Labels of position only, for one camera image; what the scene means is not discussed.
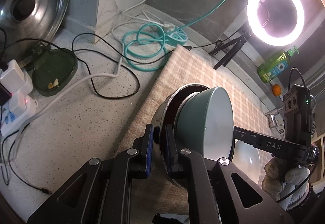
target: faucet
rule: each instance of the faucet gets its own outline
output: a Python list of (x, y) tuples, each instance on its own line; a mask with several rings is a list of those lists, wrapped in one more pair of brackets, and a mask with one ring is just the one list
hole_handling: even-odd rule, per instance
[[(314, 113), (315, 112), (315, 109), (316, 109), (316, 105), (317, 105), (317, 103), (316, 103), (316, 98), (313, 96), (313, 95), (310, 95), (310, 98), (311, 98), (311, 100), (314, 102), (314, 105), (313, 105), (313, 107), (312, 107), (312, 109), (311, 109), (311, 112), (312, 113)], [(279, 107), (279, 108), (275, 108), (275, 109), (272, 109), (272, 110), (270, 110), (269, 112), (266, 112), (264, 115), (268, 118), (268, 121), (269, 121), (269, 127), (270, 128), (274, 128), (274, 127), (279, 127), (279, 126), (283, 126), (283, 125), (285, 125), (285, 123), (283, 123), (283, 124), (277, 124), (277, 120), (275, 119), (275, 115), (278, 115), (279, 114), (279, 112), (281, 111), (281, 110), (283, 110), (283, 107), (284, 106), (282, 106), (282, 107)]]
[(283, 110), (283, 107), (279, 107), (279, 108), (275, 108), (275, 109), (272, 109), (270, 110), (269, 112), (266, 112), (265, 113), (265, 116), (268, 118), (268, 121), (269, 121), (269, 127), (270, 128), (274, 128), (274, 127), (279, 127), (279, 126), (282, 126), (282, 125), (285, 125), (285, 123), (283, 124), (277, 124), (277, 120), (275, 119), (275, 115), (278, 115), (279, 112), (281, 110)]

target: orange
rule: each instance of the orange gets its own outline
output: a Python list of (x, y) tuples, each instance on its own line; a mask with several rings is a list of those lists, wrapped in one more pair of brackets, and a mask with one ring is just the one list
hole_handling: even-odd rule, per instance
[(278, 84), (273, 85), (272, 92), (273, 92), (274, 96), (280, 96), (281, 95), (281, 87)]

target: glove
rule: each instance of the glove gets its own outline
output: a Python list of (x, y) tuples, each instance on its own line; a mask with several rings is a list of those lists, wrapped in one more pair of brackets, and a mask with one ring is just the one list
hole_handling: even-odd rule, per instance
[[(262, 189), (275, 201), (292, 192), (309, 175), (306, 167), (293, 168), (286, 171), (286, 160), (273, 157), (264, 167), (265, 177), (262, 182)], [(290, 211), (300, 205), (307, 197), (309, 183), (306, 181), (291, 197), (283, 200), (279, 205)]]

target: green glass plate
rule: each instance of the green glass plate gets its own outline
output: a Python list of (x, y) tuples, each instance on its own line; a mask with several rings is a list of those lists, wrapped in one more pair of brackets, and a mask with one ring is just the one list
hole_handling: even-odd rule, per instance
[[(33, 86), (43, 96), (53, 96), (60, 92), (72, 79), (78, 68), (76, 55), (65, 48), (49, 50), (39, 43), (32, 50), (34, 68)], [(49, 83), (58, 79), (59, 85), (48, 88)]]

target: speckled countertop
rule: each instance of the speckled countertop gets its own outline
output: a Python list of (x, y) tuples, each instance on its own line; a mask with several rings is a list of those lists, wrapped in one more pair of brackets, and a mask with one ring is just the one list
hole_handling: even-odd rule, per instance
[[(129, 26), (121, 27), (117, 35), (122, 36), (129, 30), (132, 30)], [(54, 43), (69, 48), (74, 36), (71, 32), (61, 29), (56, 34)], [(107, 35), (105, 39), (115, 47), (120, 47), (111, 36)], [(75, 48), (81, 47), (95, 48), (118, 59), (118, 55), (102, 42), (91, 44), (85, 39), (80, 39)], [(144, 48), (142, 52), (147, 53), (152, 48), (156, 49), (152, 45)], [(200, 48), (191, 52), (207, 60), (212, 66), (216, 64), (216, 59)], [(115, 63), (94, 53), (81, 52), (78, 56), (87, 61), (92, 73), (112, 73), (116, 66)], [(139, 78), (140, 90), (130, 98), (118, 101), (102, 99), (94, 94), (89, 80), (65, 95), (47, 113), (33, 121), (24, 133), (17, 159), (13, 162), (17, 172), (27, 182), (55, 191), (90, 158), (112, 158), (127, 127), (159, 76), (159, 71), (134, 73)], [(77, 73), (70, 83), (87, 74), (85, 65), (79, 62)], [(255, 94), (234, 77), (237, 80), (236, 85), (245, 92), (251, 102), (262, 111), (267, 111)], [(136, 88), (133, 76), (123, 69), (117, 78), (96, 78), (95, 85), (100, 93), (107, 96), (122, 96)], [(53, 99), (43, 97), (35, 91), (31, 93), (31, 97), (38, 100), (37, 111)], [(12, 140), (8, 140), (6, 150)], [(3, 180), (0, 180), (0, 191), (25, 221), (49, 197), (21, 183), (12, 173), (9, 186), (5, 186)]]

